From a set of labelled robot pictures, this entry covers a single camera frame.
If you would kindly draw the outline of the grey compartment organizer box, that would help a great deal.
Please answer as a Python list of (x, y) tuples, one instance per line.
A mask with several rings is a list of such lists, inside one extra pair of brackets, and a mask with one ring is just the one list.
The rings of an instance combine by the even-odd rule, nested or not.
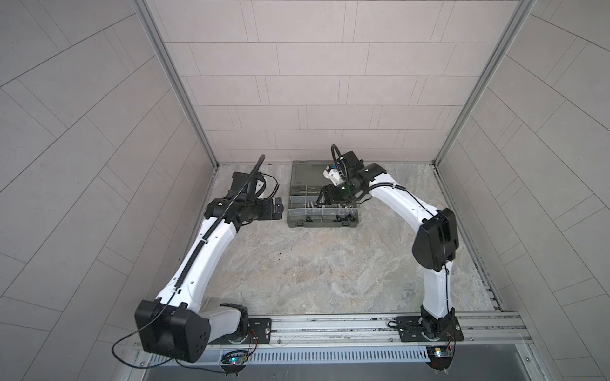
[(355, 228), (359, 223), (358, 206), (354, 203), (329, 204), (325, 186), (334, 187), (323, 172), (331, 161), (292, 162), (288, 201), (288, 226), (290, 228)]

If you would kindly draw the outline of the black wing nut pair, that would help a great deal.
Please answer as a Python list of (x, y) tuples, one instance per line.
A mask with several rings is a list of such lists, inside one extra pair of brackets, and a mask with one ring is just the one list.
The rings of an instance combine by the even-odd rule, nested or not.
[(340, 223), (341, 226), (350, 226), (350, 224), (354, 221), (352, 215), (347, 216), (337, 216), (334, 222)]

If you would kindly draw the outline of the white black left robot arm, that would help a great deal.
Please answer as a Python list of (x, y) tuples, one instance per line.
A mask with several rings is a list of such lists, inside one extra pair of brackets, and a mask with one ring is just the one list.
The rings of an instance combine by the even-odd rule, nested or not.
[(280, 220), (284, 206), (274, 193), (265, 196), (267, 175), (255, 169), (235, 172), (227, 195), (212, 200), (192, 247), (154, 300), (143, 300), (134, 319), (143, 349), (152, 354), (196, 362), (218, 339), (242, 343), (249, 337), (246, 307), (223, 303), (201, 313), (203, 296), (224, 251), (244, 225)]

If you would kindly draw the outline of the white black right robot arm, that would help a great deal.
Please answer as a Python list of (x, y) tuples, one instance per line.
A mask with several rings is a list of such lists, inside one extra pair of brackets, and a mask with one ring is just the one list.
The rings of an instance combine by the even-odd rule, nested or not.
[(360, 203), (369, 195), (402, 217), (416, 233), (411, 252), (424, 270), (424, 302), (416, 326), (429, 341), (456, 338), (449, 331), (458, 325), (451, 302), (453, 261), (459, 248), (455, 213), (425, 203), (379, 164), (364, 165), (352, 151), (342, 154), (333, 144), (331, 155), (333, 163), (323, 172), (331, 183), (322, 187), (316, 206)]

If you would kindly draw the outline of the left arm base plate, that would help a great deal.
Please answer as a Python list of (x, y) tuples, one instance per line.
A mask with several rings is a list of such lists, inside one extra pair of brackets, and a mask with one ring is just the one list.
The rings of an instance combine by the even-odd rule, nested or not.
[(231, 345), (246, 345), (253, 344), (254, 338), (257, 338), (258, 344), (270, 343), (273, 320), (268, 317), (250, 318), (244, 337), (236, 337), (235, 335), (225, 335), (210, 344), (231, 344)]

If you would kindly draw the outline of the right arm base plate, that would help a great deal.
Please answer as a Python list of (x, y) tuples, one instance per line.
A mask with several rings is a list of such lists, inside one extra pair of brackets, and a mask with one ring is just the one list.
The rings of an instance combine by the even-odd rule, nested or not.
[(409, 342), (454, 342), (463, 341), (464, 334), (457, 318), (444, 328), (437, 329), (422, 323), (421, 317), (399, 316), (387, 323), (387, 326), (397, 331), (402, 343)]

